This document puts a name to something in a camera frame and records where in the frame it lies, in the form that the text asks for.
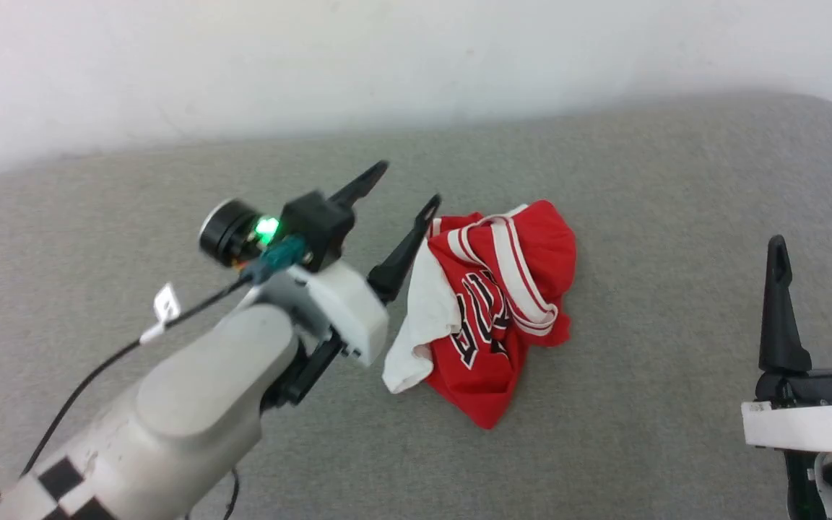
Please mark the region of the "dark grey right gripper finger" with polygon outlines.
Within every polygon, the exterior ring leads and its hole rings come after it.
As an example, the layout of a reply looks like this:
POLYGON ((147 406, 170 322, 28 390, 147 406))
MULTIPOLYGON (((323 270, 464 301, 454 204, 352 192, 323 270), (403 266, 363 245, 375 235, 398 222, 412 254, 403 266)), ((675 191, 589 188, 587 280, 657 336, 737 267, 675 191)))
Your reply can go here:
POLYGON ((792 267, 787 243, 773 235, 767 243, 763 310, 760 318, 759 368, 777 374, 805 374, 813 369, 800 342, 792 299, 792 267))

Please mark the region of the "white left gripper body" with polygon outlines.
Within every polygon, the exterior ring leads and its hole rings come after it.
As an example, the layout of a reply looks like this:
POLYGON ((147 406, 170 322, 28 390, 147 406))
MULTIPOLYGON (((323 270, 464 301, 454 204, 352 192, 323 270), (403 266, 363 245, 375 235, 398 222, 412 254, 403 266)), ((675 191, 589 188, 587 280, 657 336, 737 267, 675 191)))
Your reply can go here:
POLYGON ((300 404, 339 356, 369 368, 386 348, 386 306, 343 261, 315 274, 290 267, 269 279, 265 300, 286 311, 295 332, 305 334, 290 350, 286 371, 265 392, 268 409, 300 404))

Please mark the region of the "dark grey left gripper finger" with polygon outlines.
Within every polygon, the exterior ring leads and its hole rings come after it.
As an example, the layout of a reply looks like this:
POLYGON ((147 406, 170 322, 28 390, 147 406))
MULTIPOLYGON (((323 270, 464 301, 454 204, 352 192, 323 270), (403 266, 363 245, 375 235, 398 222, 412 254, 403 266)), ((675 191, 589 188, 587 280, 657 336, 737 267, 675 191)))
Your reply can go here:
POLYGON ((397 244, 389 256, 370 270, 367 283, 381 303, 387 304, 397 299, 407 273, 410 272, 420 244, 425 240, 441 205, 441 195, 429 198, 426 205, 416 214, 412 228, 397 244))
POLYGON ((379 160, 352 181, 329 197, 329 207, 336 212, 351 211, 354 205, 365 198, 389 169, 389 161, 379 160))

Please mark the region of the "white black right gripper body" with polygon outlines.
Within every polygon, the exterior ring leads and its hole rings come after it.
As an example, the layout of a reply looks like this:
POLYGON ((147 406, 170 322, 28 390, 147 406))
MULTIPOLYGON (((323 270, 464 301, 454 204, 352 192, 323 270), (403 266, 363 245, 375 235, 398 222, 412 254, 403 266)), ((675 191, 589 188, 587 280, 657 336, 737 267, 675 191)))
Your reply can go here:
POLYGON ((832 370, 763 373, 742 403, 742 424, 750 446, 832 452, 832 370))

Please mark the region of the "red white basketball jersey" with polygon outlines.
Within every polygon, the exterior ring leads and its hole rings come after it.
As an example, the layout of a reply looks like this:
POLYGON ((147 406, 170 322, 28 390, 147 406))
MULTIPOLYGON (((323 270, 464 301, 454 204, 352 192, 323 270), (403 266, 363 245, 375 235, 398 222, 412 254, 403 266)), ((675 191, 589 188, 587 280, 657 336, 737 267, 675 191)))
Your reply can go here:
POLYGON ((563 299, 576 260, 575 233, 551 201, 433 218, 384 358, 384 386, 402 393, 426 383, 478 427, 494 428, 529 348, 569 340, 563 299))

